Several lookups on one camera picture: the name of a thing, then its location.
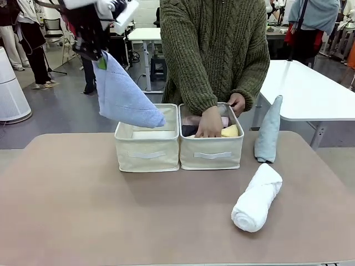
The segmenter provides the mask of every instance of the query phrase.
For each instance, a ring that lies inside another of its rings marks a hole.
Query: blue towel
[[[165,125],[161,111],[145,96],[122,66],[103,51],[107,69],[93,62],[100,115],[129,125],[155,128]]]
[[[293,3],[288,21],[298,22],[303,8],[303,0]],[[339,0],[309,0],[306,7],[303,25],[311,29],[319,29],[331,35],[340,9]]]
[[[259,136],[254,144],[254,155],[258,162],[275,162],[282,99],[281,95],[276,97],[261,123]]]

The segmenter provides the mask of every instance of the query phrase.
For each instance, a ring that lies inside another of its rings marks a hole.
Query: storage bin
[[[156,104],[163,127],[147,129],[118,123],[115,140],[123,172],[165,172],[179,169],[179,112],[174,104]]]
[[[221,116],[229,118],[229,126],[237,125],[238,137],[214,137],[190,139],[182,135],[182,120],[192,115],[187,106],[179,106],[180,124],[180,162],[185,170],[222,170],[238,169],[244,132],[231,107],[218,103]]]

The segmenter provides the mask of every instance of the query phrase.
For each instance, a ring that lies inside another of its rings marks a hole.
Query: shoe
[[[91,94],[91,93],[93,93],[94,91],[96,91],[96,83],[94,83],[94,85],[93,86],[88,86],[88,85],[86,85],[85,86],[85,89],[84,89],[84,91],[83,91],[83,94],[85,94],[85,95],[88,95],[88,94]]]
[[[55,85],[54,84],[35,84],[34,87],[32,88],[33,90],[48,90],[50,88],[53,88]]]
[[[49,85],[53,84],[54,86],[59,85],[59,83],[56,82],[54,79],[51,79],[50,81],[46,81],[46,84],[49,84]]]
[[[15,66],[13,69],[16,71],[25,71],[25,69],[22,66]]]

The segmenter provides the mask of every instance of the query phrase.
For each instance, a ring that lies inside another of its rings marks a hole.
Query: white handle strap
[[[223,152],[221,154],[202,154],[200,152],[195,152],[194,157],[208,159],[208,160],[214,160],[217,158],[232,157],[232,152]]]
[[[141,158],[141,159],[154,159],[164,155],[165,155],[164,151],[153,152],[151,154],[141,154],[139,152],[133,152],[132,154],[129,155],[129,157]]]

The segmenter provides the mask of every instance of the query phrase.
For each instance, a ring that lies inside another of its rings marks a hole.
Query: beige pants
[[[20,68],[23,65],[29,65],[26,53],[19,43],[17,35],[13,32],[12,26],[0,27],[0,34],[12,67]]]

